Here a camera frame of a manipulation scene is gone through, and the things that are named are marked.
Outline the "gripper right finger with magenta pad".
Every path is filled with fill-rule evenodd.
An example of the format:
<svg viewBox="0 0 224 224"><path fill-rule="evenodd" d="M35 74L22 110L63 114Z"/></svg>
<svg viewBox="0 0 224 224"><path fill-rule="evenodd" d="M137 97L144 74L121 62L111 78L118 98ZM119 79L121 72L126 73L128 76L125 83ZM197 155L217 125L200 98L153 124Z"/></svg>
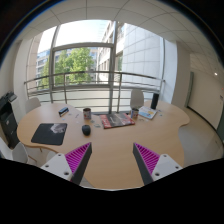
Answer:
<svg viewBox="0 0 224 224"><path fill-rule="evenodd" d="M133 154L145 185L182 169L168 154L159 155L137 143L133 144Z"/></svg>

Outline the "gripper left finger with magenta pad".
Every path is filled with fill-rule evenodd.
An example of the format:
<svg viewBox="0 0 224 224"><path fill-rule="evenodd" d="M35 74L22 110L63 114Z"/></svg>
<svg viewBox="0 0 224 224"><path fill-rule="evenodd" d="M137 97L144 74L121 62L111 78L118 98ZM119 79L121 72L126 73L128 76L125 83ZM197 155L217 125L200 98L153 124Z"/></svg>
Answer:
<svg viewBox="0 0 224 224"><path fill-rule="evenodd" d="M56 154L42 166L42 169L79 185L91 154L92 144L87 143L67 154Z"/></svg>

